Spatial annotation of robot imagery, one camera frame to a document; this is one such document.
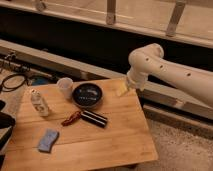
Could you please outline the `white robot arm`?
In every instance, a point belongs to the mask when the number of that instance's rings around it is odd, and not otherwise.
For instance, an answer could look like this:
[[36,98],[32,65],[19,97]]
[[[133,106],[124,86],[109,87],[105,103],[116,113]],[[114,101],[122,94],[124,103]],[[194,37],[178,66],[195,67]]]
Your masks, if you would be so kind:
[[165,60],[164,50],[157,43],[133,50],[128,61],[130,69],[117,89],[118,96],[130,89],[144,90],[152,75],[213,108],[213,72]]

